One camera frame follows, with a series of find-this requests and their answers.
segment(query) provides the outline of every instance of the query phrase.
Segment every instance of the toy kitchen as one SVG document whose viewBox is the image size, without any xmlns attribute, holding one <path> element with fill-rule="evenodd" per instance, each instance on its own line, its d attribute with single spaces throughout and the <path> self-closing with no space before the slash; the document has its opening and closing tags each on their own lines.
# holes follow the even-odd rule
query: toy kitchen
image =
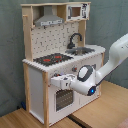
<svg viewBox="0 0 128 128">
<path fill-rule="evenodd" d="M 27 112 L 49 127 L 101 95 L 84 96 L 57 87 L 52 78 L 77 75 L 84 65 L 98 70 L 105 49 L 85 45 L 90 2 L 22 4 Z"/>
</svg>

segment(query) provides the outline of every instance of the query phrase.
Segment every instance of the toy stove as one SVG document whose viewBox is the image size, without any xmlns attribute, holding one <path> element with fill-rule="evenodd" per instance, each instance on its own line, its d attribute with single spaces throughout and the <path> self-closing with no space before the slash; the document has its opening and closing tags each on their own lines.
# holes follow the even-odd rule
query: toy stove
<svg viewBox="0 0 128 128">
<path fill-rule="evenodd" d="M 44 66 L 51 66 L 60 62 L 67 61 L 69 59 L 73 59 L 73 57 L 63 55 L 60 53 L 54 53 L 51 55 L 43 56 L 40 58 L 36 58 L 33 61 L 39 64 L 42 64 Z"/>
</svg>

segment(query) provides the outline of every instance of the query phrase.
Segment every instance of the oven door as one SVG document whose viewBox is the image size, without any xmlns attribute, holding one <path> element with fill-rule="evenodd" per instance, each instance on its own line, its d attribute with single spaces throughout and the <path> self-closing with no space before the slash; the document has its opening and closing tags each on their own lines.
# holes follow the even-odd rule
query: oven door
<svg viewBox="0 0 128 128">
<path fill-rule="evenodd" d="M 67 21 L 82 19 L 82 4 L 67 5 Z"/>
</svg>

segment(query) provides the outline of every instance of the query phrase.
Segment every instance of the oven window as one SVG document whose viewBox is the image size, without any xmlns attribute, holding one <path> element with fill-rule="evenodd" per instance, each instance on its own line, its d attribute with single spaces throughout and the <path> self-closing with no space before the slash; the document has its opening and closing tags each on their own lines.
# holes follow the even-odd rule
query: oven window
<svg viewBox="0 0 128 128">
<path fill-rule="evenodd" d="M 72 90 L 59 90 L 56 92 L 56 111 L 73 103 Z"/>
<path fill-rule="evenodd" d="M 81 7 L 72 7 L 72 17 L 80 16 Z"/>
</svg>

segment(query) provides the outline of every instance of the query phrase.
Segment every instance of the kitchen hood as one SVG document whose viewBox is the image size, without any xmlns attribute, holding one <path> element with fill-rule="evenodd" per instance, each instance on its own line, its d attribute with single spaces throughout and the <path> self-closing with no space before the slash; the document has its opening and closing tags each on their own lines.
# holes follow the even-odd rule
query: kitchen hood
<svg viewBox="0 0 128 128">
<path fill-rule="evenodd" d="M 46 5 L 43 7 L 43 17 L 39 18 L 34 23 L 36 27 L 39 27 L 39 26 L 64 23 L 64 19 L 56 15 L 53 15 L 52 5 Z"/>
</svg>

